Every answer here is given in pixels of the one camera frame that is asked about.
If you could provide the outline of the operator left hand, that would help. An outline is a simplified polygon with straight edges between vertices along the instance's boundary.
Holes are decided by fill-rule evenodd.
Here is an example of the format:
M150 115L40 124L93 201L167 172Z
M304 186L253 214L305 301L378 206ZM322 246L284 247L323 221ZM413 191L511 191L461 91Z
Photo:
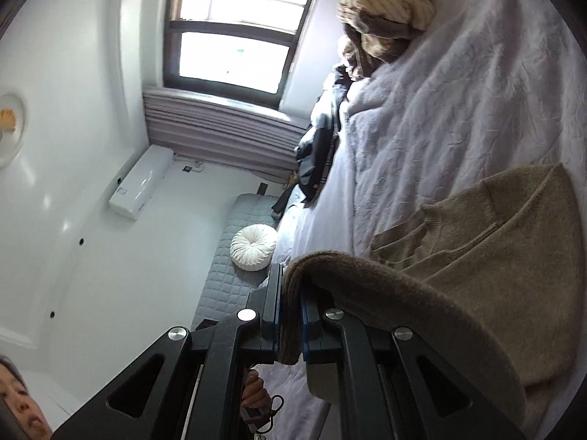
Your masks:
M242 393L243 408L261 408L271 401L268 391L265 389L265 382L257 370L250 370L244 382Z

